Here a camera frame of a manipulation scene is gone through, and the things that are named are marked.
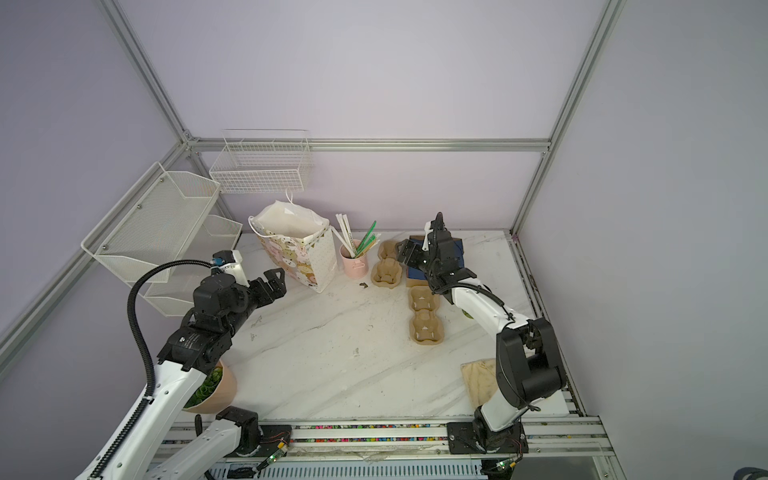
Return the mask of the white mesh two-tier shelf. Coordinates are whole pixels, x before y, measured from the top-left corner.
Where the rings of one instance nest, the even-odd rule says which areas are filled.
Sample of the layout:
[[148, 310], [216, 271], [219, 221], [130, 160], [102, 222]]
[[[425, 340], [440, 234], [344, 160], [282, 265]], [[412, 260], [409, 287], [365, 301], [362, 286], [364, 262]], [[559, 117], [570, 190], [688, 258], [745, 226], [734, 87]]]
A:
[[128, 286], [179, 259], [210, 260], [232, 250], [242, 224], [216, 212], [220, 187], [187, 171], [152, 165], [81, 242], [81, 248]]

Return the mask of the cartoon animal paper gift bag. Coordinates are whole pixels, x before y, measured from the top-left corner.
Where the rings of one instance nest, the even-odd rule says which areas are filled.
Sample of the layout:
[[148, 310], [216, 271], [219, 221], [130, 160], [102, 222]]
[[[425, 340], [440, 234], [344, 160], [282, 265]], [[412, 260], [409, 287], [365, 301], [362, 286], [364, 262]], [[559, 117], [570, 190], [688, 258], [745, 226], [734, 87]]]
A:
[[322, 293], [332, 282], [337, 256], [330, 221], [293, 201], [276, 200], [259, 214], [248, 218], [248, 225], [270, 259], [300, 284]]

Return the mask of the brown pulp cup carrier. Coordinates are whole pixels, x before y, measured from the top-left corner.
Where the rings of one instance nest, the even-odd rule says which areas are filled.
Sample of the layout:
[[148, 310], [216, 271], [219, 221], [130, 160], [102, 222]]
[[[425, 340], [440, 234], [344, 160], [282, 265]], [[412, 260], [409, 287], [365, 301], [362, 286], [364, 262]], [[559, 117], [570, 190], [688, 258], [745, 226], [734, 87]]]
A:
[[419, 345], [437, 345], [445, 338], [444, 325], [438, 317], [440, 296], [428, 286], [408, 290], [408, 306], [413, 313], [409, 321], [410, 339]]

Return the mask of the stacked brown pulp cup carriers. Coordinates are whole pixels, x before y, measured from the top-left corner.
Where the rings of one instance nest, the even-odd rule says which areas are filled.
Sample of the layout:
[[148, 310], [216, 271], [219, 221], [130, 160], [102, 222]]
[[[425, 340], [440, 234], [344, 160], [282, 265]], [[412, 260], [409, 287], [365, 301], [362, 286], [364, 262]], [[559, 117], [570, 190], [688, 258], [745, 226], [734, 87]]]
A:
[[403, 277], [403, 266], [397, 260], [397, 241], [386, 240], [379, 245], [379, 261], [371, 270], [371, 281], [375, 286], [394, 289]]

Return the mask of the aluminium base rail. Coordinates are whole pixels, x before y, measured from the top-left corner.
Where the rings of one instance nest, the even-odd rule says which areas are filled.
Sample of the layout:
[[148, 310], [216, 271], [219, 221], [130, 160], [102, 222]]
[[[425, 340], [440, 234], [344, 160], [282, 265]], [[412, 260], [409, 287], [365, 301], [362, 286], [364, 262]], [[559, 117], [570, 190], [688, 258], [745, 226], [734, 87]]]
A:
[[516, 440], [481, 451], [457, 418], [265, 421], [268, 436], [291, 433], [288, 451], [264, 470], [260, 458], [228, 456], [215, 479], [622, 479], [625, 473], [596, 417], [532, 418]]

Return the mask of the pink metal straw bucket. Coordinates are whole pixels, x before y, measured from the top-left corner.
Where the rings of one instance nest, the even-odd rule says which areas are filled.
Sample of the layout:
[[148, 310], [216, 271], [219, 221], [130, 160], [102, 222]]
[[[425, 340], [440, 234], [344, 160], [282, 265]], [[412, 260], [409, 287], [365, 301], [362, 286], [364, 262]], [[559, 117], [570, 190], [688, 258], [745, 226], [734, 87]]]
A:
[[348, 278], [362, 279], [368, 274], [369, 266], [366, 254], [353, 258], [344, 245], [340, 247], [339, 252], [343, 271]]

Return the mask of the brown paper wrapped straw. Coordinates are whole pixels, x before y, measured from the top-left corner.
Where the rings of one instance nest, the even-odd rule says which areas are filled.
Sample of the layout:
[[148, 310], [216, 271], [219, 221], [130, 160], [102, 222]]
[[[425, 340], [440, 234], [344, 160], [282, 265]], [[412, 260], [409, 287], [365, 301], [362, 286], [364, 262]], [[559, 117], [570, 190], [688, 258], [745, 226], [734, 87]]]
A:
[[366, 244], [357, 258], [362, 258], [363, 256], [365, 256], [368, 251], [370, 251], [374, 246], [376, 246], [379, 243], [379, 240], [380, 240], [379, 237], [376, 237], [375, 239], [371, 240], [368, 244]]

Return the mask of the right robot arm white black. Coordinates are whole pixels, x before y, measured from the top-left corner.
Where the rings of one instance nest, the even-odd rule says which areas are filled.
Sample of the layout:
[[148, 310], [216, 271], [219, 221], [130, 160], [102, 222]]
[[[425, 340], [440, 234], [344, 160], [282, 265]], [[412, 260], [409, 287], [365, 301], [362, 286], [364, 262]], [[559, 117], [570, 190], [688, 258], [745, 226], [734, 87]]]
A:
[[424, 275], [433, 294], [468, 314], [495, 340], [497, 390], [466, 424], [466, 446], [479, 453], [525, 452], [523, 416], [548, 410], [549, 399], [567, 384], [553, 326], [508, 307], [465, 266], [442, 213], [426, 223], [420, 243], [403, 240], [396, 253], [401, 264]]

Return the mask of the green wrapped straw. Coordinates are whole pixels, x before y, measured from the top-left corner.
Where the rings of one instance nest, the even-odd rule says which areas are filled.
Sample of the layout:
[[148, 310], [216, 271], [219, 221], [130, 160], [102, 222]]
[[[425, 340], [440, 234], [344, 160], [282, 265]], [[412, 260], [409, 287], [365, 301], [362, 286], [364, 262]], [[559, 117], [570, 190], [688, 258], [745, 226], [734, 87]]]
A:
[[356, 247], [356, 252], [355, 252], [356, 258], [360, 257], [366, 251], [369, 245], [376, 239], [376, 235], [374, 233], [376, 226], [377, 226], [377, 221], [374, 220], [370, 225], [369, 229], [367, 230], [366, 234], [363, 236], [362, 240], [359, 242], [358, 246]]

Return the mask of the cardboard box of blue napkins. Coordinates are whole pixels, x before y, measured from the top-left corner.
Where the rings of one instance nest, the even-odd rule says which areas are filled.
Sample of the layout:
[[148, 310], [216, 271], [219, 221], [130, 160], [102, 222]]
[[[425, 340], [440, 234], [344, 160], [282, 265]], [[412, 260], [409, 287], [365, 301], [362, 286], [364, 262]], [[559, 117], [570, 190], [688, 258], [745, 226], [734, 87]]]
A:
[[[425, 239], [424, 235], [409, 236], [409, 240], [417, 244], [419, 247], [422, 246], [424, 239]], [[458, 252], [459, 267], [463, 267], [464, 266], [463, 240], [461, 238], [454, 238], [453, 241]], [[417, 286], [427, 286], [427, 285], [428, 285], [428, 281], [426, 279], [425, 274], [422, 271], [416, 268], [411, 268], [411, 267], [408, 267], [406, 269], [406, 286], [408, 288], [417, 287]]]

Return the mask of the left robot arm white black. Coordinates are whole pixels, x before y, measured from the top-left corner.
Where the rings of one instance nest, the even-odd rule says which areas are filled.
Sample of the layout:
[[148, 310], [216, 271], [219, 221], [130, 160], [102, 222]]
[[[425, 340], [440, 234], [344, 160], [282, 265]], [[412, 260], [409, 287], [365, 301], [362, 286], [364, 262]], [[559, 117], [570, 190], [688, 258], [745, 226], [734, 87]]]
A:
[[240, 265], [225, 261], [223, 253], [211, 261], [199, 261], [198, 266], [210, 273], [194, 290], [193, 306], [183, 324], [159, 354], [152, 356], [138, 323], [136, 299], [154, 276], [188, 263], [182, 259], [161, 264], [131, 287], [127, 319], [142, 358], [146, 386], [107, 443], [80, 473], [82, 479], [197, 479], [228, 455], [271, 457], [284, 449], [290, 438], [291, 431], [286, 429], [275, 440], [266, 441], [257, 413], [227, 406], [191, 443], [159, 466], [150, 465], [176, 416], [214, 372], [244, 322], [287, 291], [281, 268], [248, 280]]

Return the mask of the beige cloth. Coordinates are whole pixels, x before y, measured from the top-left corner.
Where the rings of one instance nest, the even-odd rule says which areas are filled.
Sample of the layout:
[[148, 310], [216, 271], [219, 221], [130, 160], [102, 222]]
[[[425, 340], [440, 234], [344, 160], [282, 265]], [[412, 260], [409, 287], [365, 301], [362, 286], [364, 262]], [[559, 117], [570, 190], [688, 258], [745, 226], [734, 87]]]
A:
[[498, 391], [494, 359], [465, 363], [460, 371], [473, 409], [489, 401]]

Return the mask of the white wrapped straw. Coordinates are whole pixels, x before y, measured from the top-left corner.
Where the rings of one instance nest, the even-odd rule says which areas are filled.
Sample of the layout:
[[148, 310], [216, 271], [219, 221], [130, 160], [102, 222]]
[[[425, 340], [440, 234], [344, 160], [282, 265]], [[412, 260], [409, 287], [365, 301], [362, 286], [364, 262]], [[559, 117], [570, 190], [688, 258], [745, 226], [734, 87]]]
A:
[[340, 241], [348, 252], [348, 257], [354, 259], [357, 257], [357, 246], [351, 233], [348, 217], [345, 214], [337, 213], [335, 215], [339, 228], [337, 229]]

